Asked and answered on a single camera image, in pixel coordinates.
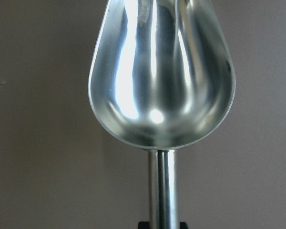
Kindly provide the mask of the metal ice scoop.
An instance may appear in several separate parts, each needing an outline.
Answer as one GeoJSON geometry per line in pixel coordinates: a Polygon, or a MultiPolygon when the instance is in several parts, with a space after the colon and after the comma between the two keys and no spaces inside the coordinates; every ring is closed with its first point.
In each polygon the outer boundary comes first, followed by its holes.
{"type": "Polygon", "coordinates": [[[223,122],[235,84],[211,1],[107,2],[88,95],[106,131],[148,152],[150,219],[138,228],[187,228],[178,218],[175,154],[223,122]]]}

